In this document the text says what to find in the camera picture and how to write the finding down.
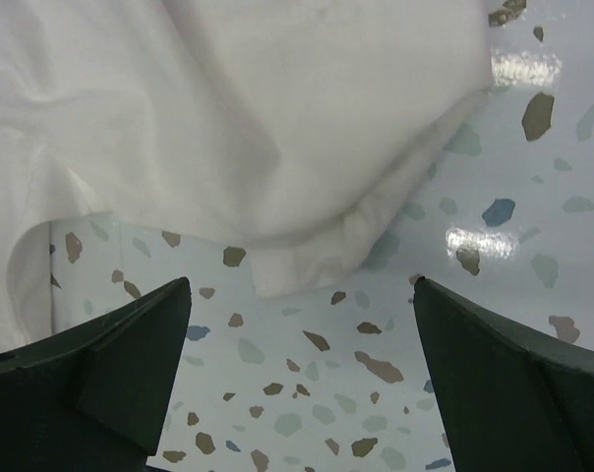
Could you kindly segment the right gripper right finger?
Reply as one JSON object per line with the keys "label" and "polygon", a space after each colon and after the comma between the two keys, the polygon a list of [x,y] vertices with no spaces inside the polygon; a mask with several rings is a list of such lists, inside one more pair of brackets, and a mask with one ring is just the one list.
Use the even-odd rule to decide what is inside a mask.
{"label": "right gripper right finger", "polygon": [[426,277],[413,307],[458,471],[594,471],[594,351]]}

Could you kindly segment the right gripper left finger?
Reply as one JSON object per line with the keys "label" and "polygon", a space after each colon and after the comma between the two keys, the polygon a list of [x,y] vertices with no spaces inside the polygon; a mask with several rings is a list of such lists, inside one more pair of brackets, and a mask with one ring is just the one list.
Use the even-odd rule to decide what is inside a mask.
{"label": "right gripper left finger", "polygon": [[187,278],[0,353],[0,471],[142,471],[188,329]]}

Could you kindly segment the white printed t shirt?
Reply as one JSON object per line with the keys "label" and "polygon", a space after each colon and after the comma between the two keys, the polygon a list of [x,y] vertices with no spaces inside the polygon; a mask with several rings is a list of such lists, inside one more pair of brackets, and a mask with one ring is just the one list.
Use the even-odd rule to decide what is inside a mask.
{"label": "white printed t shirt", "polygon": [[481,1],[0,1],[0,352],[51,333],[59,219],[345,278],[492,82]]}

